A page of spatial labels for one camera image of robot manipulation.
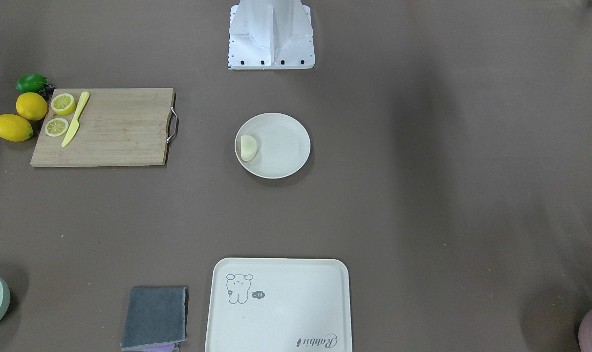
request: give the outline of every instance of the towel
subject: towel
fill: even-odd
[[[186,287],[133,287],[129,295],[123,351],[177,351],[185,341]]]

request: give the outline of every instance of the round plate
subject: round plate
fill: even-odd
[[[240,137],[256,139],[257,152],[249,162],[240,158]],[[311,140],[303,125],[282,113],[259,114],[242,125],[235,137],[235,154],[240,164],[263,178],[287,177],[298,171],[309,158]]]

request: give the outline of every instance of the knife handle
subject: knife handle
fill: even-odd
[[[81,116],[81,113],[83,112],[83,108],[85,107],[85,104],[88,103],[89,100],[89,92],[88,91],[84,91],[83,93],[81,93],[81,96],[79,97],[79,103],[77,103],[76,105],[76,111],[74,112],[74,118],[75,119],[79,119],[79,116]]]

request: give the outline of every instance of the white plate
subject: white plate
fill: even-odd
[[[240,137],[248,134],[257,141],[255,158],[240,158]],[[293,117],[282,113],[259,114],[242,125],[235,137],[235,154],[240,164],[263,178],[287,177],[307,162],[311,152],[309,133]]]
[[[346,266],[225,258],[213,270],[205,352],[352,351]]]

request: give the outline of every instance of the white food piece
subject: white food piece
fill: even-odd
[[[245,162],[253,160],[256,155],[256,139],[253,136],[244,134],[240,137],[241,159]]]

